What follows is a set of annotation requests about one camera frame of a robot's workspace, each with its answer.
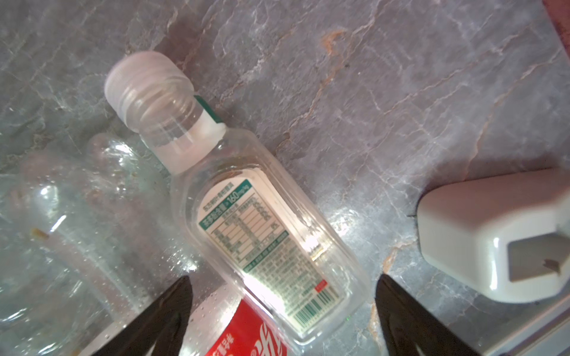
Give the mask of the red white label bottle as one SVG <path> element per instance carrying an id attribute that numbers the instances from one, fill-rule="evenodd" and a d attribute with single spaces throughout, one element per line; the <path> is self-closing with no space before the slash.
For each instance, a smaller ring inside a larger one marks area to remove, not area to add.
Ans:
<path id="1" fill-rule="evenodd" d="M 116 136 L 1 176 L 3 355 L 80 355 L 198 265 L 165 180 Z"/>

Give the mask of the green label clear bottle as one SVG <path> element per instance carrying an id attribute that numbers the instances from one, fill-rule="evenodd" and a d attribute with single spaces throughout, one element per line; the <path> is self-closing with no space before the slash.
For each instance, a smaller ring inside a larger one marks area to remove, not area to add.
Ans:
<path id="1" fill-rule="evenodd" d="M 132 54 L 104 92 L 170 173 L 185 236 L 283 341 L 308 349 L 366 301 L 354 253 L 257 136 L 228 127 L 171 59 Z"/>

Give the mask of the red label bottle red cap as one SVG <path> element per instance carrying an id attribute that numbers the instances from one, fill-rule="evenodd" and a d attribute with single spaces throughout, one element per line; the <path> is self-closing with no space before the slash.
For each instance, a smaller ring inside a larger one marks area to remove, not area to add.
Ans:
<path id="1" fill-rule="evenodd" d="M 181 355 L 291 355 L 277 333 L 227 284 L 192 306 Z"/>

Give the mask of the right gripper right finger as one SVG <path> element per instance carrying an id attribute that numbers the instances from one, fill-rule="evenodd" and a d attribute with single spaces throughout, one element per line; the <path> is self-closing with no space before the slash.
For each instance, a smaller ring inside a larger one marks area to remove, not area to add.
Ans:
<path id="1" fill-rule="evenodd" d="M 389 355 L 477 355 L 392 277 L 382 274 L 375 304 Z"/>

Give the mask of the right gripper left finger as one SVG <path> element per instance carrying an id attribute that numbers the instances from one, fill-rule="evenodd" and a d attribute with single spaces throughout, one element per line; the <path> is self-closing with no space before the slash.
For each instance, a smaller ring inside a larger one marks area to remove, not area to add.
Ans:
<path id="1" fill-rule="evenodd" d="M 192 285 L 185 275 L 94 354 L 179 355 L 192 303 Z"/>

